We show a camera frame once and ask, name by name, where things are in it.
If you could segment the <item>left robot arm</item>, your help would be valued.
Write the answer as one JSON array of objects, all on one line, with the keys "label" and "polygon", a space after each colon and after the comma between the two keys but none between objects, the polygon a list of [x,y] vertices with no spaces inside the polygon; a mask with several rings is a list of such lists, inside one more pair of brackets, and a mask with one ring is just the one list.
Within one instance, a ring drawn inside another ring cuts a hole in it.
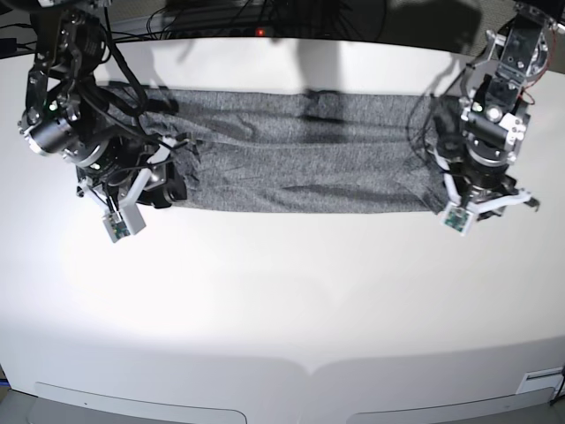
[{"label": "left robot arm", "polygon": [[562,1],[518,1],[516,15],[486,34],[485,50],[460,78],[457,131],[442,136],[433,154],[448,192],[444,221],[450,226],[501,216],[510,206],[539,208],[533,195],[508,175],[530,123],[529,86],[546,71]]}]

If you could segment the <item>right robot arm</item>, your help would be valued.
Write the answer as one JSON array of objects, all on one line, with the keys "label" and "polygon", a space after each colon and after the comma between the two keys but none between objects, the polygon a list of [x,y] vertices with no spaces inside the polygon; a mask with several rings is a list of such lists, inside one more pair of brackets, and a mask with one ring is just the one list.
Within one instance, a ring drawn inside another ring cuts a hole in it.
[{"label": "right robot arm", "polygon": [[135,204],[169,208],[187,190],[167,144],[148,133],[146,89],[116,45],[108,1],[9,1],[29,14],[37,35],[27,74],[19,132],[40,155],[60,155],[75,167],[79,197],[93,195],[109,212],[147,172]]}]

